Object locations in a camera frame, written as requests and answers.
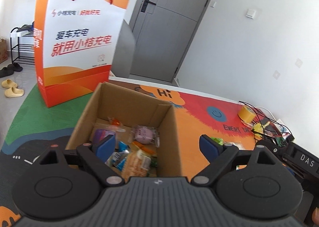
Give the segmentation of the green blue snack packet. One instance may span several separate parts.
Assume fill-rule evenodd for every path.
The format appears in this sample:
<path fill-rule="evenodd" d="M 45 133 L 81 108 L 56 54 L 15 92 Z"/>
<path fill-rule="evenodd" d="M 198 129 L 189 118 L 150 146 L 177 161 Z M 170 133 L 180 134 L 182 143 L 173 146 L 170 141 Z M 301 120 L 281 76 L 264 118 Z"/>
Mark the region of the green blue snack packet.
<path fill-rule="evenodd" d="M 112 153 L 105 164 L 108 167 L 114 167 L 117 170 L 122 171 L 130 152 L 131 149 L 127 144 L 119 142 L 118 150 Z"/>

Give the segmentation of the purple snack packet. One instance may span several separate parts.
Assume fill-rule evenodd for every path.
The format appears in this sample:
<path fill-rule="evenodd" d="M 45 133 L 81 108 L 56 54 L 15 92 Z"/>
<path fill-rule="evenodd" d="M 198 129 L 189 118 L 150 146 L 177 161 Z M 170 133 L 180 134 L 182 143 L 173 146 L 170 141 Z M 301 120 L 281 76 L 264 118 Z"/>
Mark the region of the purple snack packet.
<path fill-rule="evenodd" d="M 114 135 L 115 136 L 115 132 L 111 131 L 111 130 L 106 130 L 106 129 L 96 129 L 93 135 L 93 140 L 92 143 L 96 144 L 100 141 L 102 141 L 104 138 L 106 138 L 109 135 Z"/>

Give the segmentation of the colourful table mat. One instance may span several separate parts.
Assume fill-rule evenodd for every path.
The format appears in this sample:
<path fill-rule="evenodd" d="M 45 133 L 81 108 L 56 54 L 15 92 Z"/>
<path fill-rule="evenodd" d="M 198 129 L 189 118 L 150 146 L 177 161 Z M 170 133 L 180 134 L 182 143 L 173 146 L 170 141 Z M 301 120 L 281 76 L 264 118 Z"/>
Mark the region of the colourful table mat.
<path fill-rule="evenodd" d="M 243 149 L 252 149 L 255 144 L 250 128 L 238 117 L 238 102 L 149 82 L 115 80 L 114 84 L 174 105 L 182 171 L 188 177 L 207 165 L 198 147 L 203 134 Z M 1 226 L 11 226 L 20 217 L 11 196 L 17 178 L 50 144 L 66 146 L 89 98 L 84 95 L 48 108 L 39 89 L 33 87 L 23 97 L 1 101 Z"/>

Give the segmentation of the yellow tape roll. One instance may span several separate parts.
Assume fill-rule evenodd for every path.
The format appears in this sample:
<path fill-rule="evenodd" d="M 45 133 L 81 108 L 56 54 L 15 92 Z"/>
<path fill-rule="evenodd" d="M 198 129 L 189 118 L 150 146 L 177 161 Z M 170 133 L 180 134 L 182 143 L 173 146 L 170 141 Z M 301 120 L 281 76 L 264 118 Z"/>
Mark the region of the yellow tape roll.
<path fill-rule="evenodd" d="M 256 117 L 256 113 L 249 106 L 243 105 L 238 112 L 238 117 L 242 122 L 249 124 Z"/>

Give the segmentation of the orange biscuit packet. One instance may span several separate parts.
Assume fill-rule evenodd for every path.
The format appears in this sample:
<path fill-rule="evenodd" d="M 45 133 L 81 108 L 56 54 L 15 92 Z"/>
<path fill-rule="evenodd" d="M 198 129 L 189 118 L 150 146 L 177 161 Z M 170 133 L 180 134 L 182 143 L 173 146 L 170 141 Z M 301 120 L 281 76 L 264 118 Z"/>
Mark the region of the orange biscuit packet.
<path fill-rule="evenodd" d="M 142 150 L 128 154 L 122 169 L 122 178 L 127 182 L 131 177 L 146 177 L 151 167 L 151 157 Z"/>

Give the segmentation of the pink wrapped snack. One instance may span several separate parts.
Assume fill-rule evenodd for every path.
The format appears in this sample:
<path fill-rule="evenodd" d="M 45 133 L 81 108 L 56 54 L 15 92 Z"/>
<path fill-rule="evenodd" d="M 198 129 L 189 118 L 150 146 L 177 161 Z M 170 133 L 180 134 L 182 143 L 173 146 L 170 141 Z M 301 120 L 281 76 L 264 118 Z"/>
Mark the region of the pink wrapped snack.
<path fill-rule="evenodd" d="M 128 142 L 137 141 L 143 145 L 153 144 L 156 147 L 160 146 L 159 132 L 154 127 L 134 126 L 131 128 Z"/>

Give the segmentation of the brown cardboard box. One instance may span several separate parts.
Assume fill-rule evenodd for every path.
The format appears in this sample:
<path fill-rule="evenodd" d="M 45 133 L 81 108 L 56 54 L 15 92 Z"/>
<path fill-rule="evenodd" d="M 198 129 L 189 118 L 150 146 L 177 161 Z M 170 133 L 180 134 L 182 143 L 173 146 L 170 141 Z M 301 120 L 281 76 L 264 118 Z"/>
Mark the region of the brown cardboard box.
<path fill-rule="evenodd" d="M 174 106 L 118 85 L 99 84 L 84 108 L 66 146 L 67 150 L 89 141 L 95 123 L 118 119 L 125 127 L 154 127 L 159 131 L 157 175 L 182 175 Z"/>

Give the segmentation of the beige slipper near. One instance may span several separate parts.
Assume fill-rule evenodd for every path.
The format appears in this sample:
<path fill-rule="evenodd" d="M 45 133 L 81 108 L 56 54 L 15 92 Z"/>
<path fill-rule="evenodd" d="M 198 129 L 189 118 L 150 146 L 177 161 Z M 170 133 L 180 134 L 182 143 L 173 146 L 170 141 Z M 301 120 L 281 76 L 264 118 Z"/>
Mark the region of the beige slipper near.
<path fill-rule="evenodd" d="M 16 87 L 10 87 L 5 90 L 4 94 L 7 98 L 22 97 L 24 95 L 24 90 Z"/>

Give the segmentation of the beige slipper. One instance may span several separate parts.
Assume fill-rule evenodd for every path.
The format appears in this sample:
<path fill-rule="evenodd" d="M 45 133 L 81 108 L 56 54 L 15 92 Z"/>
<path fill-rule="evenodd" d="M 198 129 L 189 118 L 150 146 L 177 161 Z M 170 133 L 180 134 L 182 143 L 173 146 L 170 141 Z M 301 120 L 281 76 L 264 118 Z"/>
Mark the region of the beige slipper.
<path fill-rule="evenodd" d="M 16 87 L 10 87 L 5 90 L 4 94 L 7 98 L 22 97 L 24 95 L 24 90 Z"/>
<path fill-rule="evenodd" d="M 16 84 L 16 82 L 12 81 L 11 79 L 7 79 L 7 80 L 2 81 L 1 85 L 3 88 L 6 88 L 6 89 L 9 89 L 12 87 L 14 87 L 14 88 L 18 87 L 18 84 Z"/>

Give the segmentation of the beige slipper far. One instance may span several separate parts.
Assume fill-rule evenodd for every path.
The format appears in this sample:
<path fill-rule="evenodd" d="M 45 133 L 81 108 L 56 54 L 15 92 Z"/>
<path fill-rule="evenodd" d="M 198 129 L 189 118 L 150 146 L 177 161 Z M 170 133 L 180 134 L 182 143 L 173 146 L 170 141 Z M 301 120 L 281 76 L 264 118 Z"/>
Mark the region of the beige slipper far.
<path fill-rule="evenodd" d="M 2 81 L 1 85 L 3 88 L 6 88 L 6 89 L 9 89 L 12 87 L 14 87 L 14 88 L 18 87 L 18 84 L 16 84 L 16 82 L 12 81 L 11 79 L 7 79 L 7 80 Z"/>

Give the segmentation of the black slipper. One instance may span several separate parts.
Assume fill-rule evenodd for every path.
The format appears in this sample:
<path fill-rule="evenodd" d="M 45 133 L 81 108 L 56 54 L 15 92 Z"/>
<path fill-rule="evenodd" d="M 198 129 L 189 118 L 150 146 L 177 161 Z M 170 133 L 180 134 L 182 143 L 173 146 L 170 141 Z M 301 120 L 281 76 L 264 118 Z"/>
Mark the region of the black slipper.
<path fill-rule="evenodd" d="M 0 78 L 11 76 L 14 72 L 21 72 L 23 67 L 18 63 L 11 63 L 7 67 L 3 67 L 0 70 Z"/>

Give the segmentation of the black shoe rack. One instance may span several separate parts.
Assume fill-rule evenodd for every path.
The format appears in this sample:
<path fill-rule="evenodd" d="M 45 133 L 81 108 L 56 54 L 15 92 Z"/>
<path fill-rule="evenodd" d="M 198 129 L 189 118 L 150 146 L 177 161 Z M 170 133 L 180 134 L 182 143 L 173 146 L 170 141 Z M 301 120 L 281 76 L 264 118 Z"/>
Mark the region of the black shoe rack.
<path fill-rule="evenodd" d="M 35 65 L 33 31 L 14 27 L 10 32 L 10 56 L 12 63 Z"/>

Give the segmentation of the grey chair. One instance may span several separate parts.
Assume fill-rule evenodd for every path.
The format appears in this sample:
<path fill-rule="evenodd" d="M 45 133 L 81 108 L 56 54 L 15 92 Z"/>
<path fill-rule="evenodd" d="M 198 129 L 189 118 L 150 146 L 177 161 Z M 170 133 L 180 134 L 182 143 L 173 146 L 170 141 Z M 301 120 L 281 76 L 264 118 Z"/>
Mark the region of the grey chair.
<path fill-rule="evenodd" d="M 128 78 L 134 58 L 136 41 L 130 26 L 124 20 L 119 33 L 112 62 L 112 73 L 120 78 Z"/>

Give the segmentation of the cardboard box on floor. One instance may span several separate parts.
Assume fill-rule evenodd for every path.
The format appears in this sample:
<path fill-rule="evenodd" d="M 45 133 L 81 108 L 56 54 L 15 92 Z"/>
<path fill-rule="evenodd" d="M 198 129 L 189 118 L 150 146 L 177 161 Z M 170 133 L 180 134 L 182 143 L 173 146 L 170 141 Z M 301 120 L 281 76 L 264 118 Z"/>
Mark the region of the cardboard box on floor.
<path fill-rule="evenodd" d="M 7 41 L 6 39 L 0 39 L 0 63 L 7 61 L 8 51 L 7 51 Z"/>

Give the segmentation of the orange white paper bag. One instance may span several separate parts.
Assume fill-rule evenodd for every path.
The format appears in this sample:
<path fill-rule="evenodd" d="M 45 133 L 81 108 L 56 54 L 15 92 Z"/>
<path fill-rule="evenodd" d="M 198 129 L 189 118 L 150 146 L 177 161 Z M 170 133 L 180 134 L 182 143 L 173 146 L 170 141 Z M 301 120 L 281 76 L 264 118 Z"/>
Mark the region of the orange white paper bag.
<path fill-rule="evenodd" d="M 46 106 L 107 81 L 128 0 L 36 0 L 35 69 Z"/>

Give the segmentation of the grey door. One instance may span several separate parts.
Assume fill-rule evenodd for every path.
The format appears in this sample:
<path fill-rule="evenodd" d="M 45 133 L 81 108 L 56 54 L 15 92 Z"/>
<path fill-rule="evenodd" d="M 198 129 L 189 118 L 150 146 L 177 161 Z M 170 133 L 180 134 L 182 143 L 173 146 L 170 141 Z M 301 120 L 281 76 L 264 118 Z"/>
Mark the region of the grey door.
<path fill-rule="evenodd" d="M 133 26 L 136 40 L 131 73 L 172 81 L 209 0 L 142 0 Z"/>

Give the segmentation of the white wall switch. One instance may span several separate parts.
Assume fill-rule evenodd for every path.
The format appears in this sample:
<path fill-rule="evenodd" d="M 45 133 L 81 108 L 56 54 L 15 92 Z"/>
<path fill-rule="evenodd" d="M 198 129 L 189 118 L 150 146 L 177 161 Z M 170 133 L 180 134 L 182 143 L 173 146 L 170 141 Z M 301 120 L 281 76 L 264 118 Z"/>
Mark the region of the white wall switch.
<path fill-rule="evenodd" d="M 254 9 L 248 9 L 245 16 L 246 16 L 247 18 L 249 18 L 249 19 L 254 19 L 255 16 L 256 16 L 256 13 L 257 13 L 256 10 L 254 10 Z"/>

